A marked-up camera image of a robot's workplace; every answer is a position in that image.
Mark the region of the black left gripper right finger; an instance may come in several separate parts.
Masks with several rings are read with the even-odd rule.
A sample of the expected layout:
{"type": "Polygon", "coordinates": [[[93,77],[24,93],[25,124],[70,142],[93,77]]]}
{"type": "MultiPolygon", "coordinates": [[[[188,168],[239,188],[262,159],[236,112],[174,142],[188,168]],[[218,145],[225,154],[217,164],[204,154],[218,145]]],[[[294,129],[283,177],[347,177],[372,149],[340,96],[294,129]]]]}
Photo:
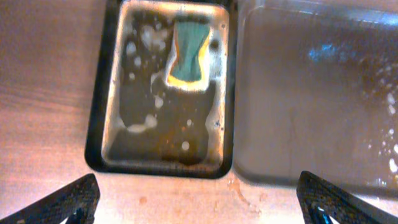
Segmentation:
{"type": "Polygon", "coordinates": [[[305,224],[397,223],[397,217],[349,194],[309,171],[300,174],[297,198],[305,224]]]}

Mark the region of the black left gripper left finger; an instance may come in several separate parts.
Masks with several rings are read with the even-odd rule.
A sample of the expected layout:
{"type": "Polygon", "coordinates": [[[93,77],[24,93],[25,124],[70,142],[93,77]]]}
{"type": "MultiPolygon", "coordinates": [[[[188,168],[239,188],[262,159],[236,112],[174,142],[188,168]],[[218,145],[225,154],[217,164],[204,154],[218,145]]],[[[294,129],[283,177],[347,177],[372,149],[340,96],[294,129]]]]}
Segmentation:
{"type": "Polygon", "coordinates": [[[93,223],[99,199],[95,175],[86,174],[1,223],[93,223]]]}

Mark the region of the yellow green scrub sponge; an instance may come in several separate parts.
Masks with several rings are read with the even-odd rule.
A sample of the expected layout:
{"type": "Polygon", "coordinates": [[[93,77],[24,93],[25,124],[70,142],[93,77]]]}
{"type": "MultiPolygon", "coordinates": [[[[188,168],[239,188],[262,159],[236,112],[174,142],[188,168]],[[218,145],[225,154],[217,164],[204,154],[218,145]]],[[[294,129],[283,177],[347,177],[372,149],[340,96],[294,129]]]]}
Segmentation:
{"type": "Polygon", "coordinates": [[[205,91],[210,82],[208,47],[211,28],[198,22],[176,22],[164,82],[181,91],[205,91]]]}

